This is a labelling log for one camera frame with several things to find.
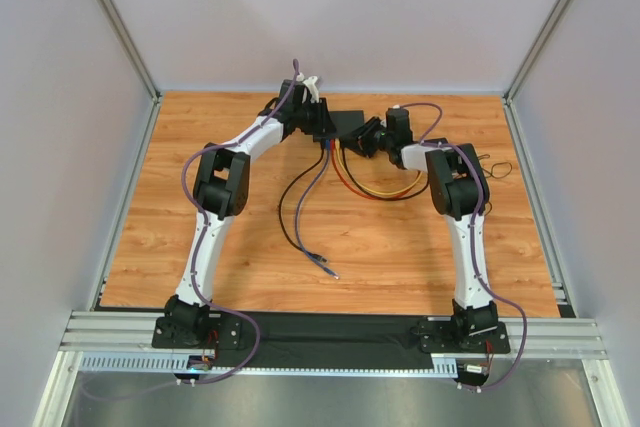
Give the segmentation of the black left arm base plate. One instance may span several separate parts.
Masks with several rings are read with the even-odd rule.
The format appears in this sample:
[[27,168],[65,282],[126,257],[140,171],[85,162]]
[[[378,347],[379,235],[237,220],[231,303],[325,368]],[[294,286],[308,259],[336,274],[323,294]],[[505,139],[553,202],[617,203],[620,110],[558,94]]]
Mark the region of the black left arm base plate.
[[241,341],[241,320],[222,315],[157,319],[151,345],[157,349],[237,350]]

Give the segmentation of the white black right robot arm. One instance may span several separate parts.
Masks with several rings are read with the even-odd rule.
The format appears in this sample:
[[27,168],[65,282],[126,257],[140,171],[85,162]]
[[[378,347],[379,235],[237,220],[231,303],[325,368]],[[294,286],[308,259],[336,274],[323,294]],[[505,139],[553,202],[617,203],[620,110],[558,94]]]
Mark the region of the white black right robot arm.
[[497,306],[488,292],[483,240],[490,190],[473,145],[444,137],[414,139],[404,106],[388,109],[383,120],[371,118],[339,142],[363,157],[384,152],[396,167],[428,175],[434,208],[447,223],[453,248],[453,328],[461,337],[495,330]]

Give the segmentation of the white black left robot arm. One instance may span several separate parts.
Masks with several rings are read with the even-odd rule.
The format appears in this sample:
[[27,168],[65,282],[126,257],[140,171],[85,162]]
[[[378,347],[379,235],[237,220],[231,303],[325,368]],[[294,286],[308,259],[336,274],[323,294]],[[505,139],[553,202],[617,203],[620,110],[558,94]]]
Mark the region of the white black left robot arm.
[[180,181],[197,209],[196,230],[182,279],[156,321],[154,347],[211,344],[213,277],[228,232],[247,204],[251,165],[297,130],[316,138],[336,131],[316,76],[285,80],[279,96],[246,130],[222,144],[207,144],[185,162]]

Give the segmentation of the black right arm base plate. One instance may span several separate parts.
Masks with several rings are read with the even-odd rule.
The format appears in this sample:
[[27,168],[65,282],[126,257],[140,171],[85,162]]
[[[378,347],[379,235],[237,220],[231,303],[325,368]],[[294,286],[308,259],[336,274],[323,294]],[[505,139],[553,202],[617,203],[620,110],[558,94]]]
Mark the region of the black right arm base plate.
[[511,352],[504,322],[497,328],[473,335],[463,334],[450,317],[423,317],[411,329],[425,353],[508,354]]

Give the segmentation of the black power adapter with cord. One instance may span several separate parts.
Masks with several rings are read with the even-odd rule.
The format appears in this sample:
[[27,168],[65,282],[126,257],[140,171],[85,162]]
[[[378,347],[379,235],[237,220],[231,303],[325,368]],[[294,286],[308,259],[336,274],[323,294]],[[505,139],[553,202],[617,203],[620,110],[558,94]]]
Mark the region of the black power adapter with cord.
[[[490,154],[481,154],[478,156],[478,160],[480,161],[482,170],[487,179],[501,180],[508,177],[513,172],[513,164],[509,161],[500,161],[492,163],[489,166],[483,166],[482,162],[490,160],[490,157]],[[489,215],[492,208],[493,206],[491,201],[487,201],[484,215]]]

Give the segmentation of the black network switch box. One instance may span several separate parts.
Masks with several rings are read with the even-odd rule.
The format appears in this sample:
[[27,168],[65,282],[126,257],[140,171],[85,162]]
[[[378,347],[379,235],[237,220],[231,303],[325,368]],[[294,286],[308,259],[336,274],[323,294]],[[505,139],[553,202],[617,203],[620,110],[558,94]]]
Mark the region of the black network switch box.
[[363,110],[330,111],[330,118],[335,127],[331,134],[332,139],[350,134],[365,124]]

